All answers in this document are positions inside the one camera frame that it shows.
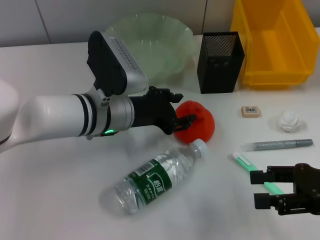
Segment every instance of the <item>green indicator light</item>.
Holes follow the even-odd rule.
[[[114,132],[115,132],[115,130],[110,129],[110,130],[108,130],[108,131],[104,132],[104,134],[112,134],[112,133],[114,133]]]

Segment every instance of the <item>white tiled wall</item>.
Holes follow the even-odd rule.
[[[180,19],[194,34],[201,34],[202,29],[228,31],[234,1],[0,0],[0,47],[84,42],[92,31],[105,30],[112,22],[141,12]],[[313,24],[320,27],[320,1],[303,3]]]

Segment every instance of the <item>plastic water bottle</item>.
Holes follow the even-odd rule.
[[[121,208],[128,214],[144,208],[182,182],[191,173],[196,160],[204,158],[207,152],[205,142],[197,139],[189,147],[166,151],[142,165],[114,188]]]

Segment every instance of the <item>gray marker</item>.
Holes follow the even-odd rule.
[[[309,147],[312,144],[314,144],[314,142],[311,139],[263,141],[263,142],[246,143],[241,146],[241,149],[243,151],[294,149],[294,148],[301,148],[301,147]]]

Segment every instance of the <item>white crumpled paper ball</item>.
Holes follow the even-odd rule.
[[[279,118],[278,124],[282,130],[292,132],[299,127],[301,121],[302,118],[299,114],[293,111],[284,111]]]

